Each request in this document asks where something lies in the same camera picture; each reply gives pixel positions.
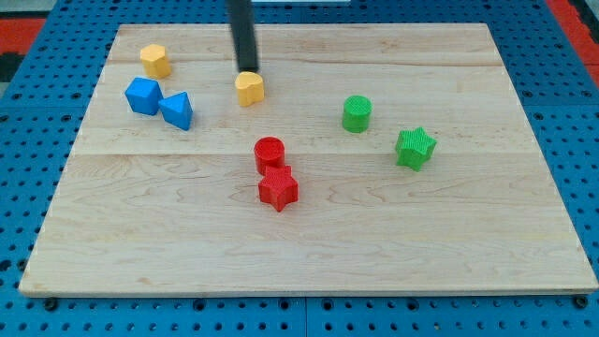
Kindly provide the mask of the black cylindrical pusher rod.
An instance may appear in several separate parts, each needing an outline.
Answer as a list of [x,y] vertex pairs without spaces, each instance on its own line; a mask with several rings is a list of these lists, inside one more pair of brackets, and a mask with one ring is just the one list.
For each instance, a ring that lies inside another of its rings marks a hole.
[[257,72],[259,60],[251,0],[226,0],[230,31],[239,71]]

